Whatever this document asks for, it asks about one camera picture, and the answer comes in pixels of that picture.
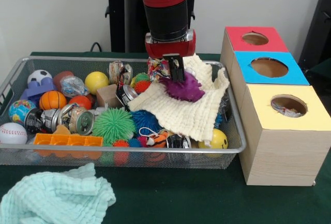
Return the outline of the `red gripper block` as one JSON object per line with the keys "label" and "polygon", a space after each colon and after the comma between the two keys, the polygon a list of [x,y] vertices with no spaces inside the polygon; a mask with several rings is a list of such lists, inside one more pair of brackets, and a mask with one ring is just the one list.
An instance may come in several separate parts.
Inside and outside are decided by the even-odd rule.
{"label": "red gripper block", "polygon": [[185,81],[185,69],[183,58],[192,56],[195,53],[196,33],[194,29],[189,29],[187,34],[170,41],[158,41],[151,36],[145,35],[145,47],[148,56],[151,58],[162,58],[171,54],[177,54],[177,59],[170,56],[168,58],[169,70],[173,82]]}

